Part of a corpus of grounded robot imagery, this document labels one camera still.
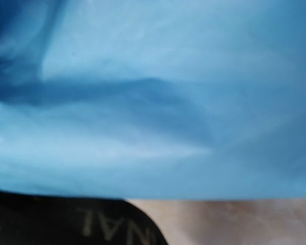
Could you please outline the blue wrapping paper sheet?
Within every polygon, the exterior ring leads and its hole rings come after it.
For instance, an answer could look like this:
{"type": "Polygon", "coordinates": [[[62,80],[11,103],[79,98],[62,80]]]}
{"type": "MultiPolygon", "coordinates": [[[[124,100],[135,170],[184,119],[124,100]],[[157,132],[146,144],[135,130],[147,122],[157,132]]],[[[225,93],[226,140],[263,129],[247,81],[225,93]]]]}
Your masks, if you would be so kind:
{"type": "Polygon", "coordinates": [[[0,1],[0,190],[306,198],[306,1],[0,1]]]}

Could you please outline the black printed ribbon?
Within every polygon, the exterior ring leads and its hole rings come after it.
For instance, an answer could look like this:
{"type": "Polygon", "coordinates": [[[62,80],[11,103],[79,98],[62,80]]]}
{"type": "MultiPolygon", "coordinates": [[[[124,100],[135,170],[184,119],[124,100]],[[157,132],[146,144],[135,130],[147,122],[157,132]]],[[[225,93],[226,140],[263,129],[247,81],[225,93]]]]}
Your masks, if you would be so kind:
{"type": "Polygon", "coordinates": [[[0,244],[167,244],[156,223],[125,200],[0,191],[0,244]]]}

